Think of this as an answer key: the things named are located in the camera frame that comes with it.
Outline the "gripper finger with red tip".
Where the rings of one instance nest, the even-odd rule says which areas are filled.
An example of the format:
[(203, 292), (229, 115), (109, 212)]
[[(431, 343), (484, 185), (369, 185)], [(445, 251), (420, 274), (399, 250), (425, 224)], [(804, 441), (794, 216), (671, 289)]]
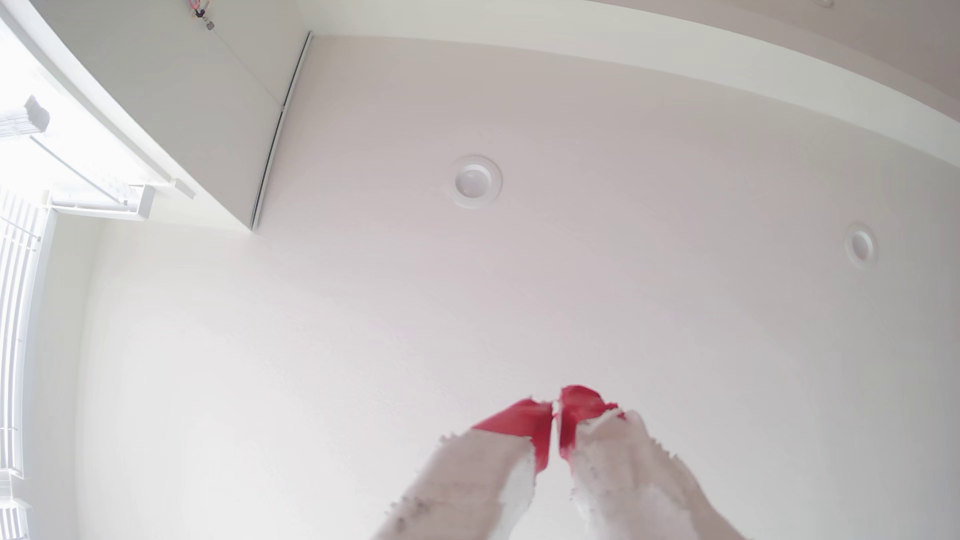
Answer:
[(560, 391), (559, 454), (588, 539), (742, 539), (642, 417), (582, 385)]
[(550, 401), (521, 399), (443, 437), (374, 539), (508, 539), (546, 469)]

